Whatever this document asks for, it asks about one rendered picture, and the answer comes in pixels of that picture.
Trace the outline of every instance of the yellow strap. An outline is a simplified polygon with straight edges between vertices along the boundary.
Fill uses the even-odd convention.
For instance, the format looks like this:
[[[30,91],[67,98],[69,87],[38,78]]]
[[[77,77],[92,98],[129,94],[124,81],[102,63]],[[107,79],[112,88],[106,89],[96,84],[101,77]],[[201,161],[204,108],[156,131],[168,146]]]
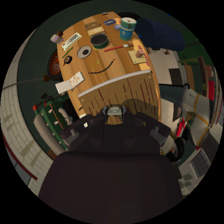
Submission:
[[[197,144],[197,147],[199,146],[201,140],[202,140],[203,137],[205,136],[205,133],[207,132],[207,130],[208,130],[208,127],[205,129],[204,133],[202,134],[202,136],[201,136],[201,138],[200,138],[200,140],[199,140],[199,142],[198,142],[198,144]]]
[[[196,106],[197,106],[198,98],[199,98],[199,94],[197,95],[196,100],[195,100],[195,108],[194,108],[195,113],[196,113]]]
[[[209,123],[201,116],[196,115],[197,118],[199,118],[201,121],[203,121],[206,125],[209,125]]]

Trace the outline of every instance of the red tool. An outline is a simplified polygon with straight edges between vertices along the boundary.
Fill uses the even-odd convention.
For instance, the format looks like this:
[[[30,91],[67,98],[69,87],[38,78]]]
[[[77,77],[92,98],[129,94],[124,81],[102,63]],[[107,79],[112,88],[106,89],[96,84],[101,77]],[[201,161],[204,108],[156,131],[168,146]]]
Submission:
[[[133,46],[134,46],[133,44],[124,44],[124,45],[121,45],[121,46],[118,46],[118,47],[113,47],[113,48],[104,50],[104,52],[107,52],[107,51],[110,51],[110,50],[114,50],[114,49],[117,49],[117,48],[121,48],[121,47],[133,47]]]

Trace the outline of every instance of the blue can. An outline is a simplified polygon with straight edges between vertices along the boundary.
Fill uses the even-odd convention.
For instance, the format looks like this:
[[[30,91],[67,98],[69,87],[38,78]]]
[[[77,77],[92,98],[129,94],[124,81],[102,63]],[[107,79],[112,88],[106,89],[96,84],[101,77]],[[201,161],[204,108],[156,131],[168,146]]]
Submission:
[[[121,19],[120,39],[128,41],[131,39],[137,21],[135,19],[124,17]]]

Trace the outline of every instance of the open notebook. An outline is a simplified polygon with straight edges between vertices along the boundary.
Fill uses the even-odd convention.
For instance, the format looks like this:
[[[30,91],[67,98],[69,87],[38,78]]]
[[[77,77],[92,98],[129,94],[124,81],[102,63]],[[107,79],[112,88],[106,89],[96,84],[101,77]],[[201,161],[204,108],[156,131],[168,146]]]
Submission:
[[[61,94],[63,92],[66,92],[68,90],[75,88],[83,81],[85,81],[85,78],[84,78],[82,72],[78,72],[69,80],[55,84],[55,85],[56,85],[58,93]]]

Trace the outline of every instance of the wooden workbench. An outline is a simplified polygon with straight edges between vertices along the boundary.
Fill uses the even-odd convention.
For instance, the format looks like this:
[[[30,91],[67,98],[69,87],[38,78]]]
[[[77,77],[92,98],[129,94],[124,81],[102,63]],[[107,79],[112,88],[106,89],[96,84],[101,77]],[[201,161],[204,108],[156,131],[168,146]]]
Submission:
[[[154,67],[152,65],[150,57],[143,43],[138,38],[135,32],[133,32],[133,35],[132,35],[133,38],[130,41],[123,41],[122,39],[120,39],[120,36],[119,36],[120,31],[116,31],[114,29],[113,27],[114,24],[110,26],[104,25],[103,22],[109,19],[116,20],[117,24],[120,24],[121,22],[121,18],[114,12],[109,12],[108,15],[104,15],[104,16],[102,14],[99,14],[99,15],[86,18],[74,24],[73,26],[69,27],[65,31],[63,31],[62,37],[64,38],[64,40],[60,44],[57,44],[57,53],[58,53],[59,64],[60,64],[63,80],[64,81],[69,80],[72,76],[74,76],[79,71],[82,72],[85,78],[84,82],[79,84],[76,88],[68,91],[69,97],[72,101],[72,104],[78,116],[82,116],[83,114],[90,114],[89,111],[85,111],[83,109],[82,104],[80,103],[78,99],[78,95],[80,93],[88,90],[89,88],[92,88],[93,86],[99,85],[107,80],[110,80],[125,74],[149,69],[150,71],[152,71],[151,77],[150,77],[151,79],[150,83],[153,83],[153,85],[151,85],[150,88],[154,93],[156,93],[157,95],[156,97],[158,98],[158,100],[156,100],[157,103],[153,105],[153,107],[154,106],[157,107],[157,112],[156,112],[157,115],[155,117],[157,117],[158,121],[161,122],[161,98],[160,98],[160,92],[159,92],[159,84],[157,81]],[[85,30],[86,24],[95,22],[95,21],[98,21],[99,24],[103,27],[103,29],[105,30],[105,34],[108,36],[108,39],[109,39],[108,46],[103,49],[95,49],[91,45],[90,37],[88,35],[88,32]],[[75,33],[79,33],[82,37],[68,48],[67,51],[69,51],[73,47],[73,49],[66,55],[66,56],[71,56],[72,61],[70,64],[65,64],[65,66],[63,66],[65,57],[62,60],[61,58],[66,54],[67,51],[65,52],[63,50],[62,45]],[[119,49],[111,50],[108,52],[104,52],[105,49],[121,46],[123,44],[134,44],[134,47],[119,48]],[[90,46],[92,48],[92,52],[88,57],[84,59],[80,59],[77,57],[77,52],[83,46]],[[139,49],[143,49],[145,51],[144,56],[147,62],[134,65],[131,61],[128,51],[139,50]],[[94,73],[94,72],[99,72],[104,70],[110,65],[110,63],[113,60],[114,62],[106,71],[102,73],[98,73],[98,74],[89,74],[91,72]],[[132,106],[130,108],[131,108],[131,112],[133,114],[136,114],[135,109],[133,110]]]

